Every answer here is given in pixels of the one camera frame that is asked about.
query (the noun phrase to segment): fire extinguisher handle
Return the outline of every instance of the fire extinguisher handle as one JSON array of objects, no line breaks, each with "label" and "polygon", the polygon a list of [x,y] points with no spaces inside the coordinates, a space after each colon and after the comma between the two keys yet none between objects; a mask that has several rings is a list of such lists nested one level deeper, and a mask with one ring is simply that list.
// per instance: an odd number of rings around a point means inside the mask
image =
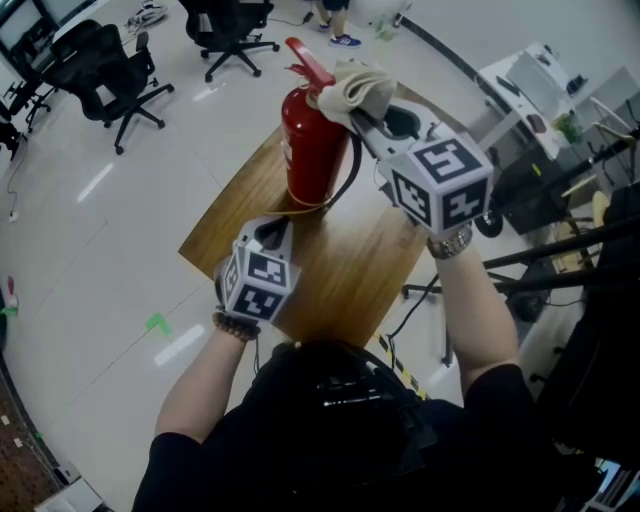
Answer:
[{"label": "fire extinguisher handle", "polygon": [[306,76],[311,86],[318,92],[329,85],[335,85],[335,77],[322,67],[302,41],[296,37],[289,37],[285,43],[302,62],[302,66],[293,64],[289,69]]}]

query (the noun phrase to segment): red fire extinguisher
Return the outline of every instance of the red fire extinguisher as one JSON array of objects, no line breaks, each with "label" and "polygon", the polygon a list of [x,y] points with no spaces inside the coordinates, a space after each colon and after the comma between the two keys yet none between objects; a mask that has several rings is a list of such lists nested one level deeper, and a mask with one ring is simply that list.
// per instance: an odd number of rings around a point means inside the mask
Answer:
[{"label": "red fire extinguisher", "polygon": [[331,195],[344,156],[348,130],[329,121],[318,109],[318,95],[324,87],[336,83],[334,76],[318,63],[299,39],[290,37],[286,43],[302,63],[293,64],[289,69],[309,80],[308,87],[291,91],[282,104],[289,193],[297,203],[319,206]]}]

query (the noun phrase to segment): yellow black warning tape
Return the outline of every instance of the yellow black warning tape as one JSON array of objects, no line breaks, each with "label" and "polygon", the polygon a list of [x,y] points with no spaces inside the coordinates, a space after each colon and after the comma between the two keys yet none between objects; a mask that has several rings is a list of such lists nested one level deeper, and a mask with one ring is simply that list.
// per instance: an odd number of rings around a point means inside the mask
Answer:
[{"label": "yellow black warning tape", "polygon": [[[386,352],[387,356],[389,357],[389,360],[392,361],[393,354],[391,353],[391,347],[389,346],[389,343],[387,343],[387,340],[385,340],[382,337],[382,335],[377,332],[373,336],[378,340],[378,343],[380,343],[380,346]],[[396,366],[398,367],[398,370],[400,370],[400,373],[402,374],[402,377],[404,378],[404,380],[407,382],[407,384],[409,384],[415,390],[416,394],[423,400],[428,400],[429,395],[427,395],[426,391],[420,387],[420,383],[418,382],[418,380],[413,375],[411,375],[411,373],[409,373],[409,370],[407,370],[407,367],[404,364],[402,364],[402,362],[400,362],[397,356],[396,356]]]}]

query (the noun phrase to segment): wristwatch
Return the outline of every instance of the wristwatch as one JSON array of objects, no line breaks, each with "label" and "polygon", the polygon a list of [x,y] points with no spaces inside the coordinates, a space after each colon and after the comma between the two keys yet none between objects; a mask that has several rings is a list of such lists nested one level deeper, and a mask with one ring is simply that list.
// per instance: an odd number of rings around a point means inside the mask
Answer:
[{"label": "wristwatch", "polygon": [[471,229],[471,223],[468,223],[445,240],[427,239],[427,247],[434,258],[447,260],[469,247],[472,237],[473,230]]}]

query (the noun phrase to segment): black office chair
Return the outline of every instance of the black office chair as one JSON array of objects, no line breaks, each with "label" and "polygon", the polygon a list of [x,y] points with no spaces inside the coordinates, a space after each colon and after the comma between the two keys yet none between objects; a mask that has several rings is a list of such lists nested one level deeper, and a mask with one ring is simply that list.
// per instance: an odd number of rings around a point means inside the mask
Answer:
[{"label": "black office chair", "polygon": [[[120,141],[134,114],[153,121],[160,129],[165,127],[163,120],[151,115],[142,105],[164,91],[172,93],[175,89],[173,85],[167,84],[139,96],[149,85],[147,80],[155,70],[147,48],[148,33],[138,35],[136,54],[127,57],[115,25],[95,30],[95,25],[82,27],[83,23],[54,43],[55,55],[69,56],[47,70],[44,79],[77,96],[87,119],[103,121],[105,128],[109,128],[113,121],[122,118],[114,144],[116,153],[121,155],[124,148]],[[151,84],[155,87],[158,82],[154,79]],[[106,105],[97,92],[102,86],[115,96]]]},{"label": "black office chair", "polygon": [[25,33],[9,52],[14,66],[26,81],[18,85],[15,82],[12,83],[4,93],[4,97],[12,98],[9,106],[12,116],[18,114],[23,108],[30,108],[25,118],[29,133],[33,131],[32,125],[39,109],[44,108],[47,112],[51,112],[51,107],[45,103],[45,100],[56,90],[52,87],[44,94],[38,93],[38,89],[43,84],[42,75],[33,68],[33,65],[39,55],[30,40],[29,33]]},{"label": "black office chair", "polygon": [[262,71],[244,51],[268,46],[274,52],[280,50],[276,43],[260,42],[262,34],[254,36],[255,41],[246,41],[253,30],[267,25],[267,16],[273,10],[269,0],[261,4],[240,3],[239,0],[180,0],[180,3],[189,15],[187,35],[204,48],[200,55],[206,59],[210,53],[222,52],[222,57],[204,75],[205,82],[211,82],[213,72],[232,55],[247,64],[253,70],[253,76],[259,77]]},{"label": "black office chair", "polygon": [[21,135],[16,127],[11,123],[11,113],[9,109],[0,101],[0,144],[4,144],[11,151],[11,160],[16,156],[16,151],[20,146],[20,140],[27,140]]}]

